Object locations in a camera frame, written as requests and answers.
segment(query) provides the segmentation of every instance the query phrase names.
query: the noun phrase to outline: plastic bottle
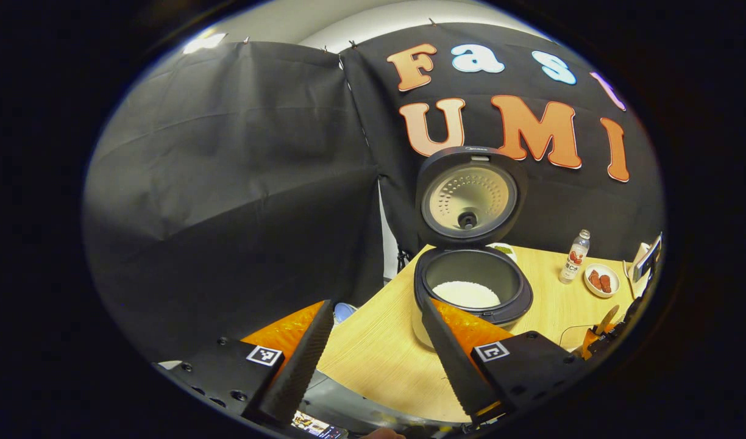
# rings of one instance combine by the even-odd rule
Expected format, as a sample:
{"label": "plastic bottle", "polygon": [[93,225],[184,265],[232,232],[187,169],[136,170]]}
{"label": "plastic bottle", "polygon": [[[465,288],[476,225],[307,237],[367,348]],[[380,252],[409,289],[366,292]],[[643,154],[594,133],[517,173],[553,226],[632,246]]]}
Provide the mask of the plastic bottle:
{"label": "plastic bottle", "polygon": [[590,232],[586,229],[582,229],[582,231],[579,232],[579,236],[574,239],[574,244],[571,245],[566,264],[563,267],[563,271],[560,272],[560,282],[570,284],[574,281],[576,275],[579,273],[579,267],[582,262],[584,262],[584,257],[589,251]]}

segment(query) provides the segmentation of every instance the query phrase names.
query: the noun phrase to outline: bottle label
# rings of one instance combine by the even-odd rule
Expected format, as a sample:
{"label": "bottle label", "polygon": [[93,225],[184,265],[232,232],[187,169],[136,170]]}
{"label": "bottle label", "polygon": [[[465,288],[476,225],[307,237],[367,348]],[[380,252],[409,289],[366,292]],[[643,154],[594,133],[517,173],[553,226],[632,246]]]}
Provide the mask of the bottle label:
{"label": "bottle label", "polygon": [[568,253],[568,259],[566,260],[565,267],[563,267],[563,276],[569,279],[576,277],[579,273],[579,267],[584,262],[584,256],[587,254],[584,247],[575,244],[571,247],[570,253]]}

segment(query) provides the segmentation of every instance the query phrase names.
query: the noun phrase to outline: white rice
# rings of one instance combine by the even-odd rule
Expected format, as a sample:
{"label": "white rice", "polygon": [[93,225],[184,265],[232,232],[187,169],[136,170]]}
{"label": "white rice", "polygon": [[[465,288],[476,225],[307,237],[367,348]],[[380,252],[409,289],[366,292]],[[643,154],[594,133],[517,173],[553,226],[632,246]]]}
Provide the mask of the white rice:
{"label": "white rice", "polygon": [[489,308],[500,305],[500,298],[493,290],[474,282],[444,282],[432,291],[446,302],[465,308]]}

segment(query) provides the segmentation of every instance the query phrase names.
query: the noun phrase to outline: white bowl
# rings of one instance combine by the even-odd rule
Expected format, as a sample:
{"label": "white bowl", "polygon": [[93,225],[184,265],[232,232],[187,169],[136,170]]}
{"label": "white bowl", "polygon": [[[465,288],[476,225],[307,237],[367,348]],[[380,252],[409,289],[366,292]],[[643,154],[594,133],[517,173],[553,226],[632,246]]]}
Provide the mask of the white bowl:
{"label": "white bowl", "polygon": [[[592,283],[590,283],[590,273],[592,273],[592,270],[598,272],[599,276],[603,276],[604,274],[609,276],[609,286],[611,287],[612,292],[604,293],[602,290],[599,290],[598,288],[593,286]],[[590,264],[589,266],[587,266],[587,268],[584,269],[584,284],[587,285],[587,288],[589,288],[590,291],[592,291],[593,294],[595,294],[596,296],[602,298],[610,298],[619,289],[619,278],[617,277],[613,269],[610,269],[604,264]]]}
{"label": "white bowl", "polygon": [[508,244],[503,244],[502,242],[493,242],[492,244],[487,244],[487,247],[494,248],[495,250],[498,250],[495,247],[504,247],[507,248],[511,253],[502,252],[501,250],[498,250],[498,252],[501,252],[502,254],[508,256],[511,258],[512,261],[517,261],[517,253],[514,253],[513,247],[511,247]]}

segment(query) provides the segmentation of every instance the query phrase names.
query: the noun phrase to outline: blue object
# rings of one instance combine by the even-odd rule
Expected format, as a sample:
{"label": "blue object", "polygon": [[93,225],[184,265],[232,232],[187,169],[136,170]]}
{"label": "blue object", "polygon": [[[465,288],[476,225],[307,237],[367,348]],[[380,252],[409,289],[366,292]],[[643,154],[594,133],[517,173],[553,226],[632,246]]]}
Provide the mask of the blue object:
{"label": "blue object", "polygon": [[357,309],[348,303],[337,303],[337,305],[335,305],[335,318],[338,320],[338,323],[341,323],[343,320],[348,319],[351,314],[354,314],[355,311],[357,311]]}

